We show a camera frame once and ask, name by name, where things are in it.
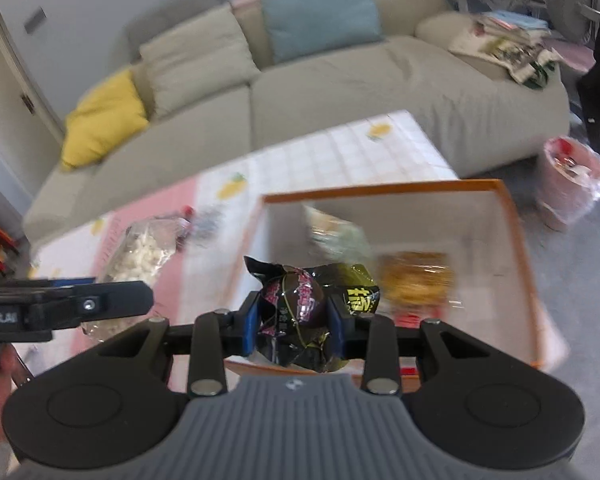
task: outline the door frame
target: door frame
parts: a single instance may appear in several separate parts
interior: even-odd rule
[[[13,74],[16,79],[18,86],[24,94],[26,94],[31,102],[33,103],[35,114],[40,118],[42,123],[46,126],[46,129],[49,131],[49,134],[56,140],[56,142],[62,146],[62,142],[64,141],[64,133],[62,132],[59,121],[53,115],[49,108],[46,106],[46,103],[40,97],[40,94],[36,91],[34,86],[32,85],[29,77],[24,71],[18,57],[14,53],[11,43],[9,42],[9,38],[7,33],[4,30],[0,22],[0,52],[4,57],[9,70]]]

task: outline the sofa seat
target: sofa seat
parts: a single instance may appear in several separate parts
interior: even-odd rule
[[[249,151],[250,96],[243,86],[152,123],[97,166],[54,171],[25,216],[24,232],[37,247],[48,236]],[[71,197],[64,188],[73,190]]]
[[[569,127],[559,72],[531,90],[409,36],[273,67],[251,92],[256,148],[405,109],[461,177],[531,156]]]

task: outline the pink trash can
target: pink trash can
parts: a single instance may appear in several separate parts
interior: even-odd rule
[[[577,179],[565,173],[555,164],[556,153],[589,168],[589,177]],[[600,200],[600,156],[577,140],[555,137],[545,142],[538,171],[536,203],[542,221],[551,229],[565,231]]]

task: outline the floor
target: floor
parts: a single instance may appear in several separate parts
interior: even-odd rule
[[[586,425],[573,463],[600,480],[600,202],[568,232],[555,232],[534,205],[535,160],[484,176],[501,178],[518,206],[541,300],[570,345],[554,375],[571,386],[586,409]]]

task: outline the pillow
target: pillow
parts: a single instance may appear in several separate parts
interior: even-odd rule
[[[276,63],[382,40],[373,0],[262,0],[262,12]]]
[[[172,0],[136,18],[126,26],[131,60],[140,59],[140,46],[148,43],[176,25],[222,5],[224,0]]]
[[[154,90],[157,118],[260,73],[228,4],[144,44],[140,54]]]
[[[67,115],[62,168],[71,170],[101,160],[148,123],[131,69],[118,72],[91,89]]]

